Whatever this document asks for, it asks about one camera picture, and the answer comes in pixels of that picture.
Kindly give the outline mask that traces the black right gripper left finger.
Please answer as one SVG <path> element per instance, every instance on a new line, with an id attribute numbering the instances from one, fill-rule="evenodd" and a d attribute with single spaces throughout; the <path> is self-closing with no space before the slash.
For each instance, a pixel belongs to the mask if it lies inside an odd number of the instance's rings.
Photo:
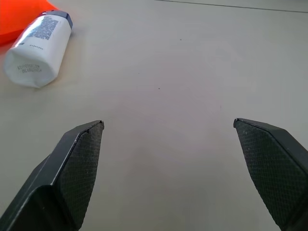
<path id="1" fill-rule="evenodd" d="M 0 231 L 79 231 L 93 192 L 104 123 L 66 132 L 0 217 Z"/>

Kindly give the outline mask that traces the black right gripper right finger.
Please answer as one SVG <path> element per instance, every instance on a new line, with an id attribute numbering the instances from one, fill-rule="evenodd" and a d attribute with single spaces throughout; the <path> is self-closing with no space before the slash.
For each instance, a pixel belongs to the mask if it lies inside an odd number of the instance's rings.
<path id="1" fill-rule="evenodd" d="M 308 231 L 308 150 L 288 131 L 237 118 L 245 162 L 263 203 L 281 231 Z"/>

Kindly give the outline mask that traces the white bottle with grey cap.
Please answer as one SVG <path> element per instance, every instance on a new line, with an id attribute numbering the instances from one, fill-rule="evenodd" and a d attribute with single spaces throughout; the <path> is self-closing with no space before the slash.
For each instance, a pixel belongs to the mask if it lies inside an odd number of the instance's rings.
<path id="1" fill-rule="evenodd" d="M 67 47 L 73 22 L 67 12 L 42 12 L 6 52 L 3 70 L 15 84 L 41 88 L 54 81 Z"/>

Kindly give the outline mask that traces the orange cloth bag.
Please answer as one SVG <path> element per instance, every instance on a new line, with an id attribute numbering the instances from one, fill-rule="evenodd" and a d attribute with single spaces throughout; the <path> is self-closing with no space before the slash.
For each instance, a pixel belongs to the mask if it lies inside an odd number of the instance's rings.
<path id="1" fill-rule="evenodd" d="M 42 12 L 57 9 L 48 0 L 0 0 L 0 46 L 16 40 Z"/>

